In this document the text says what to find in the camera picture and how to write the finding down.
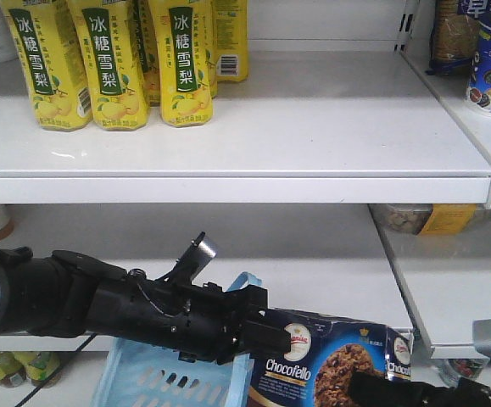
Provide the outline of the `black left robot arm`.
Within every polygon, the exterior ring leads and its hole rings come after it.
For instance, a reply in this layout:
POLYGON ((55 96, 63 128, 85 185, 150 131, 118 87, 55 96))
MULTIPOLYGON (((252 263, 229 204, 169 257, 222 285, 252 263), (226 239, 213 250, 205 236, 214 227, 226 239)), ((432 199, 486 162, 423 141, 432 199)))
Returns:
POLYGON ((193 279, 204 265, 189 248, 171 271, 150 280, 140 270, 76 252, 37 259, 27 247, 0 249, 0 334, 72 338, 92 332, 220 365, 239 354, 285 354, 290 335, 269 321, 266 290, 197 286, 193 279))

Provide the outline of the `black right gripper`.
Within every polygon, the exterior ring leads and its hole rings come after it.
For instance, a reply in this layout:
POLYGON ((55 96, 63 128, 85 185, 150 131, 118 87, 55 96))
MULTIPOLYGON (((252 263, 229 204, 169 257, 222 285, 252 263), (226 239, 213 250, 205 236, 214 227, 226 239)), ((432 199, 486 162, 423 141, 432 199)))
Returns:
POLYGON ((349 397, 359 406, 491 406, 491 387, 461 378, 455 387, 436 387, 426 382, 391 382, 355 372, 349 397))

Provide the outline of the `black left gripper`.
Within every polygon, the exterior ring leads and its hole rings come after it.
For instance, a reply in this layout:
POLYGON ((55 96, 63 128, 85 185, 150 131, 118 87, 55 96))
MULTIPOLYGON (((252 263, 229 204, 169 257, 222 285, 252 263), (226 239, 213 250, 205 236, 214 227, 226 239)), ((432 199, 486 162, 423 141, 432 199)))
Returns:
POLYGON ((238 354, 279 358, 291 350, 282 312, 266 305, 267 291, 247 274, 225 291, 212 282, 173 284, 131 273, 99 284, 85 323, 91 332, 223 365, 238 354))

